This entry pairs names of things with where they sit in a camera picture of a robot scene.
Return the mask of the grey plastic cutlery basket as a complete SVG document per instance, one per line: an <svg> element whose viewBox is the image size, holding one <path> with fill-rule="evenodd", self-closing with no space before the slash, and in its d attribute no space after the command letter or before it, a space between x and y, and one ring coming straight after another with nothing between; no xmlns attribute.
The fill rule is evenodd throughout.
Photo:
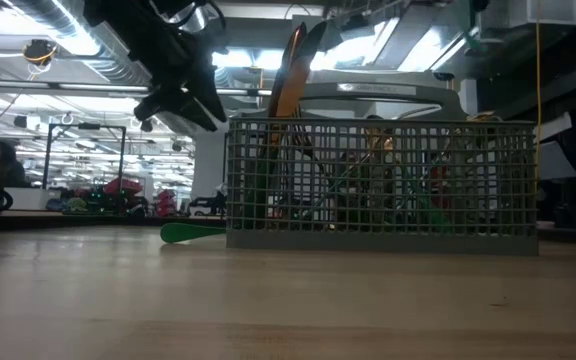
<svg viewBox="0 0 576 360"><path fill-rule="evenodd" d="M532 256L535 141L525 121L467 122L447 87L336 81L305 87L291 117L232 119L227 243L233 248ZM371 152L366 128L390 128ZM243 228L265 135L263 219Z"/></svg>

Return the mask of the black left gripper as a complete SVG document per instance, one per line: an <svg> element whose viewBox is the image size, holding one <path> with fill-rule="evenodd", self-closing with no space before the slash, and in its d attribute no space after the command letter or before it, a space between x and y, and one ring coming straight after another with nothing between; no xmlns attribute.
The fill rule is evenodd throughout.
<svg viewBox="0 0 576 360"><path fill-rule="evenodd" d="M226 51L226 19L215 0L87 0L90 25L107 24L128 58L150 73L156 105L206 131L226 122L212 55Z"/></svg>

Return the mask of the person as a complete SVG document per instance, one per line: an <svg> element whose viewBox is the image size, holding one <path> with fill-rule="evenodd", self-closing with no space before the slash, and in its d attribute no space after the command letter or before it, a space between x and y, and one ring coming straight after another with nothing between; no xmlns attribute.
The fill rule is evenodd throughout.
<svg viewBox="0 0 576 360"><path fill-rule="evenodd" d="M23 188L28 185L23 165L17 159L15 146L0 139L0 188Z"/></svg>

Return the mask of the black metal table frame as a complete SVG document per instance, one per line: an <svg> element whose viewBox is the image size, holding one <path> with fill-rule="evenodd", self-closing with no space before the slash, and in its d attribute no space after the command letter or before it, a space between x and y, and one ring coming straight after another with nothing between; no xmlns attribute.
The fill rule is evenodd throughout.
<svg viewBox="0 0 576 360"><path fill-rule="evenodd" d="M20 212L19 214L14 214L12 211L7 211L0 215L0 231L92 226L160 227L168 223L220 228L224 228L226 225L225 220L218 219L63 215L48 212ZM576 229L539 226L538 237L543 241L576 244Z"/></svg>

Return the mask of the long ceiling light bar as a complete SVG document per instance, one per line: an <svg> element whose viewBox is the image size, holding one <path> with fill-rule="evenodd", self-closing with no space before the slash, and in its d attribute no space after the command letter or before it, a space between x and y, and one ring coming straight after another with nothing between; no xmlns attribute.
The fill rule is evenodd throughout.
<svg viewBox="0 0 576 360"><path fill-rule="evenodd" d="M65 96L145 97L144 86L0 80L0 93L63 94Z"/></svg>

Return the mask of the white panel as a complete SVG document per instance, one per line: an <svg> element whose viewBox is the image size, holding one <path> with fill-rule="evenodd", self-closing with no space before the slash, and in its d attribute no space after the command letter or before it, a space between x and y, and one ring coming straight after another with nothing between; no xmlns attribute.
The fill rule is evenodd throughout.
<svg viewBox="0 0 576 360"><path fill-rule="evenodd" d="M572 128L572 119L568 112L541 126L539 134L539 179L565 180L576 177L576 170L555 139L564 131Z"/></svg>

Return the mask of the gold fork green handle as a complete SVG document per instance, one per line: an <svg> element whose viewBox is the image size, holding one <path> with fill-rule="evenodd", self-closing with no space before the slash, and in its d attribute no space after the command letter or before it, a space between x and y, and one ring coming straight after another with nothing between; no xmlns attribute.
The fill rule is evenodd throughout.
<svg viewBox="0 0 576 360"><path fill-rule="evenodd" d="M198 238L222 235L226 233L223 227L192 225L187 223L168 223L160 230L161 240L167 244L186 242Z"/></svg>

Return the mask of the red bag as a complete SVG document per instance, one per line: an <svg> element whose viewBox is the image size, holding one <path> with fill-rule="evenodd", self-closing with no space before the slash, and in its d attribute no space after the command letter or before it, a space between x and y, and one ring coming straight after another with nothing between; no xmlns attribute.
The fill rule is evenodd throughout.
<svg viewBox="0 0 576 360"><path fill-rule="evenodd" d="M102 187L106 195L135 196L143 190L143 186L130 179L115 178Z"/></svg>

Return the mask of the white ceiling unit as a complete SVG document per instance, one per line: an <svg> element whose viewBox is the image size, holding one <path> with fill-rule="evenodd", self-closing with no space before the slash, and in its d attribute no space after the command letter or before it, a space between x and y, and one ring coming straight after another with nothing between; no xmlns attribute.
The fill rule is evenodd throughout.
<svg viewBox="0 0 576 360"><path fill-rule="evenodd" d="M499 29L537 22L576 26L576 0L488 0L478 21L484 28Z"/></svg>

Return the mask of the white column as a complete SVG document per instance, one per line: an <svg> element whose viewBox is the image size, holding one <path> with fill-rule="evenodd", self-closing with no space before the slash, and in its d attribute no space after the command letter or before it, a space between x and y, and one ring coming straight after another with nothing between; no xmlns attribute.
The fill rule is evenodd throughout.
<svg viewBox="0 0 576 360"><path fill-rule="evenodd" d="M195 164L191 197L211 197L223 183L226 134L212 132L195 137Z"/></svg>

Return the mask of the black round ceiling fixture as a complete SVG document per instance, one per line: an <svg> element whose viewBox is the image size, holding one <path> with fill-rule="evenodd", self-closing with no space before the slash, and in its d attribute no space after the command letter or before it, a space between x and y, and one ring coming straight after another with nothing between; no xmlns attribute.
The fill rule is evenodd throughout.
<svg viewBox="0 0 576 360"><path fill-rule="evenodd" d="M30 64L44 67L48 66L55 54L57 45L43 39L32 39L22 50L22 57Z"/></svg>

